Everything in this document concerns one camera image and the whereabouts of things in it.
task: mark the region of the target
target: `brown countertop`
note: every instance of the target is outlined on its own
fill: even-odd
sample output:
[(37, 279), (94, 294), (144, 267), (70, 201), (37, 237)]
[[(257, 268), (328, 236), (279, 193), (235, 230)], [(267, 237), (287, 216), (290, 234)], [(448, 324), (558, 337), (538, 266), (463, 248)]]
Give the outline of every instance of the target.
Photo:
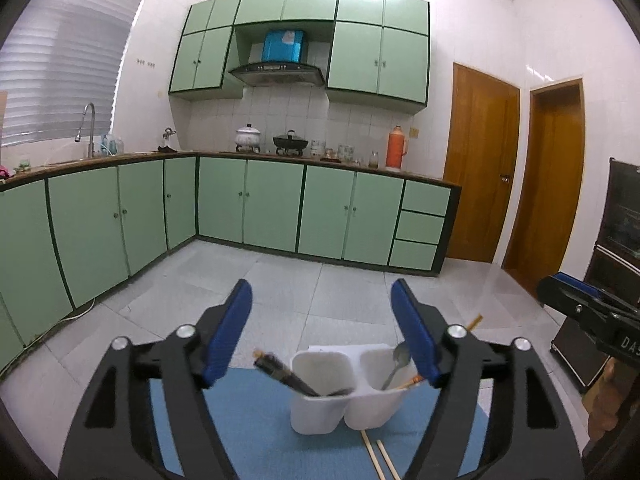
[(384, 174), (389, 176), (397, 176), (408, 180), (417, 180), (419, 182), (428, 182), (437, 184), (438, 186), (458, 187), (456, 184), (446, 182), (445, 180), (431, 178), (409, 171), (388, 171), (383, 168), (371, 169), (366, 166), (356, 166), (355, 164), (339, 164), (337, 162), (328, 162), (318, 160), (310, 156), (284, 156), (273, 155), (269, 153), (236, 153), (236, 152), (207, 152), (207, 151), (190, 151), (181, 150), (176, 153), (125, 153), (123, 155), (100, 156), (96, 158), (84, 158), (81, 160), (73, 160), (69, 162), (51, 164), (48, 166), (36, 166), (24, 173), (18, 173), (15, 176), (0, 181), (0, 191), (11, 189), (12, 187), (21, 186), (29, 182), (41, 180), (43, 178), (59, 176), (61, 174), (75, 173), (76, 171), (93, 170), (95, 168), (107, 168), (109, 166), (117, 166), (120, 164), (129, 164), (132, 162), (143, 162), (145, 160), (158, 160), (162, 158), (176, 158), (184, 156), (219, 156), (225, 158), (244, 158), (251, 160), (274, 160), (279, 162), (290, 162), (293, 164), (308, 164), (310, 166), (327, 166), (329, 168), (339, 168), (341, 170), (361, 171), (364, 173)]

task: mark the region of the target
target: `metal spoon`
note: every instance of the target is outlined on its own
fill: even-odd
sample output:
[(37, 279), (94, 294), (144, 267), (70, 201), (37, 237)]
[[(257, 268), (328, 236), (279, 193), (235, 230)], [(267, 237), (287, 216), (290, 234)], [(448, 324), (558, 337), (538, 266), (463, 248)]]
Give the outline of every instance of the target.
[(382, 384), (382, 388), (380, 388), (381, 390), (386, 390), (389, 387), (389, 384), (391, 384), (391, 381), (393, 380), (395, 374), (398, 373), (398, 370), (407, 366), (411, 361), (409, 345), (405, 341), (402, 341), (398, 344), (398, 346), (394, 348), (394, 361), (396, 362), (396, 367), (389, 374), (389, 377), (386, 378), (386, 381)]

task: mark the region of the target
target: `window blind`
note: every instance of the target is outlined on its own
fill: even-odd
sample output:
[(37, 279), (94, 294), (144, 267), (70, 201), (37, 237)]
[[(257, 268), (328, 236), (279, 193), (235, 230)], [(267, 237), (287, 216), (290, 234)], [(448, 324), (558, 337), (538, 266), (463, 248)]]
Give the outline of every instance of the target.
[(0, 49), (0, 91), (7, 92), (3, 146), (75, 136), (89, 101), (96, 135), (109, 132), (141, 1), (30, 1)]

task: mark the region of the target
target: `white pot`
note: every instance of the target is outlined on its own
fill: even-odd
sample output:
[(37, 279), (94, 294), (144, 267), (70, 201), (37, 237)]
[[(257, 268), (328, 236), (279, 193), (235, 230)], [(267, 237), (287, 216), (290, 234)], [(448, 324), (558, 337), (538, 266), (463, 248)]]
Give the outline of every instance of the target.
[(260, 146), (260, 131), (250, 124), (236, 131), (236, 145), (246, 148)]

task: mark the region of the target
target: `screw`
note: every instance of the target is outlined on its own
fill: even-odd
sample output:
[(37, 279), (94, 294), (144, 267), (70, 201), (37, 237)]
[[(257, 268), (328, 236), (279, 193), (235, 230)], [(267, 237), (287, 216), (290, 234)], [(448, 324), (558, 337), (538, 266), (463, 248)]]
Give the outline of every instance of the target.
[(117, 337), (111, 341), (111, 348), (114, 350), (124, 350), (129, 345), (129, 340), (126, 337)]
[(449, 328), (447, 328), (447, 334), (455, 339), (462, 339), (466, 336), (466, 328), (462, 325), (450, 325)]
[(195, 333), (196, 327), (193, 325), (181, 325), (178, 327), (178, 330), (175, 331), (175, 334), (182, 339), (190, 338)]
[(517, 338), (516, 341), (514, 341), (514, 345), (516, 345), (518, 350), (522, 350), (523, 352), (531, 350), (531, 343), (528, 339), (524, 339), (523, 337)]

